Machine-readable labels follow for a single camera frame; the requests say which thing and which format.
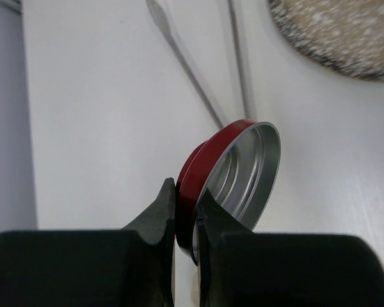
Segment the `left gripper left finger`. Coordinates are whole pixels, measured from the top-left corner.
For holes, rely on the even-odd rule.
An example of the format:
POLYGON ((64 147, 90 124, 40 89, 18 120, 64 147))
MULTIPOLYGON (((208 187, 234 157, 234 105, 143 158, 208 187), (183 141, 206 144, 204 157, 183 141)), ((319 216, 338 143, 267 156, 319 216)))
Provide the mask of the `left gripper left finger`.
POLYGON ((175 183, 117 230, 0 233, 0 306, 173 306, 175 183))

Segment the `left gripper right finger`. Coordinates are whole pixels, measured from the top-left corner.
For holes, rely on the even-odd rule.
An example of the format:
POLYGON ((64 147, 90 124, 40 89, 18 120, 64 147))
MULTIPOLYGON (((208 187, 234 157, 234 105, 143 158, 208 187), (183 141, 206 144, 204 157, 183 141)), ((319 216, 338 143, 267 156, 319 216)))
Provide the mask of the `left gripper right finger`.
POLYGON ((210 193, 196 208, 201 306, 384 306, 384 269, 350 235, 253 233, 210 193))

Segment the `silver tin lid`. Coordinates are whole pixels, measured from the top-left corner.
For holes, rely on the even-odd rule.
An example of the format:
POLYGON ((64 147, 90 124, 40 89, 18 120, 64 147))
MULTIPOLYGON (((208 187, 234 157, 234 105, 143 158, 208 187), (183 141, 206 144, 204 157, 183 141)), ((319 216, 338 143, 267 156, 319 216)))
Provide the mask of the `silver tin lid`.
POLYGON ((273 190, 281 157, 277 128, 237 120, 195 148, 176 183, 175 234, 179 247, 198 261, 196 206, 205 193, 253 230, 273 190))

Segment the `metal serving tongs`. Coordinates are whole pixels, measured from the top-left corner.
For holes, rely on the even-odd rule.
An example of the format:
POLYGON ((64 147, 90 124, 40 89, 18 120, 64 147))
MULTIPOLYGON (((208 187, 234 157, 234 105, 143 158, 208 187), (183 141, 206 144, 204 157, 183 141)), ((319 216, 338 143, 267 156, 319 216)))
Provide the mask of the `metal serving tongs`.
POLYGON ((237 1, 147 1, 162 34, 219 128, 256 119, 237 1))

